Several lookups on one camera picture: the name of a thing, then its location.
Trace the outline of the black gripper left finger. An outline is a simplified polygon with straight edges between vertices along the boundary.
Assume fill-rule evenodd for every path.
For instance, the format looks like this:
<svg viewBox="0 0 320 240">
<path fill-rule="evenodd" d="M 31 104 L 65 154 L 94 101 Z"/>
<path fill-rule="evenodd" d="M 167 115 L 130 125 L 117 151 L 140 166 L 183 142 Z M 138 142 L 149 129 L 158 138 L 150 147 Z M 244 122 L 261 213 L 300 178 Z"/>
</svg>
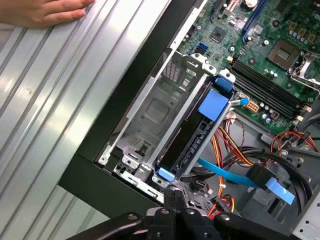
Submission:
<svg viewBox="0 0 320 240">
<path fill-rule="evenodd" d="M 174 238 L 174 189 L 164 191 L 164 206 L 150 208 L 145 216 L 126 212 L 71 236 L 70 240 L 172 240 Z"/>
</svg>

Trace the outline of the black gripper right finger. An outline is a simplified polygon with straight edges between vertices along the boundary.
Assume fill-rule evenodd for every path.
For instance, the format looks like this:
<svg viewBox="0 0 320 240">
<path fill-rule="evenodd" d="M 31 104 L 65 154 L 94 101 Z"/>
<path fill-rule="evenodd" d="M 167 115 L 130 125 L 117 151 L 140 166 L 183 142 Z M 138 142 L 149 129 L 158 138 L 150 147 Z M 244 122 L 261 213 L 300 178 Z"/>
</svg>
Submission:
<svg viewBox="0 0 320 240">
<path fill-rule="evenodd" d="M 182 240 L 291 240 L 278 231 L 233 213 L 220 213 L 210 220 L 198 210 L 187 207 L 182 190 L 174 191 L 178 229 Z"/>
</svg>

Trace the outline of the person's bare hand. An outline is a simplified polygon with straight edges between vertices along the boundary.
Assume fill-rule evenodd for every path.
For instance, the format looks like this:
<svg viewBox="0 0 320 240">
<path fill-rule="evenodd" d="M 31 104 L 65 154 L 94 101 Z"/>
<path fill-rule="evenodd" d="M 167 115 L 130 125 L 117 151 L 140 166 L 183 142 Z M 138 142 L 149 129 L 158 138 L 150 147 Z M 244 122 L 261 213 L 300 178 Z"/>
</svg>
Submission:
<svg viewBox="0 0 320 240">
<path fill-rule="evenodd" d="M 40 29 L 77 21 L 94 0 L 2 0 L 0 22 L 22 28 Z"/>
</svg>

